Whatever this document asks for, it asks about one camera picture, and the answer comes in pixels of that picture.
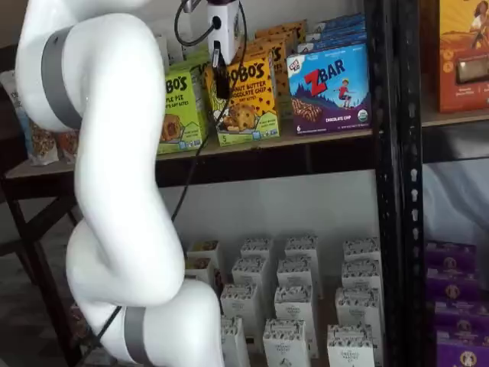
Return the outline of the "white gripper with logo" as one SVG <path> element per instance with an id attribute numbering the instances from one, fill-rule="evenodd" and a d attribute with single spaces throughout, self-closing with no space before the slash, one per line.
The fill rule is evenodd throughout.
<path id="1" fill-rule="evenodd" d="M 217 56 L 222 65 L 229 65 L 235 58 L 241 42 L 239 27 L 240 2 L 207 2 L 207 18 L 212 28 L 207 37 L 211 58 Z M 216 96 L 228 99 L 231 92 L 226 67 L 215 69 Z"/>

